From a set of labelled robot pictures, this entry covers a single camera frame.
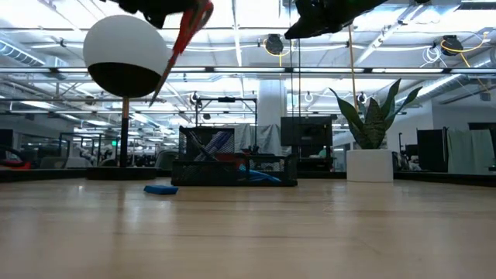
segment black and white sphere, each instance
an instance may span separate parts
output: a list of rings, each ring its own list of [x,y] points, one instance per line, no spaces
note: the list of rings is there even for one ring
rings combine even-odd
[[[139,98],[155,90],[170,51],[157,30],[130,15],[106,17],[88,31],[84,62],[108,93]]]

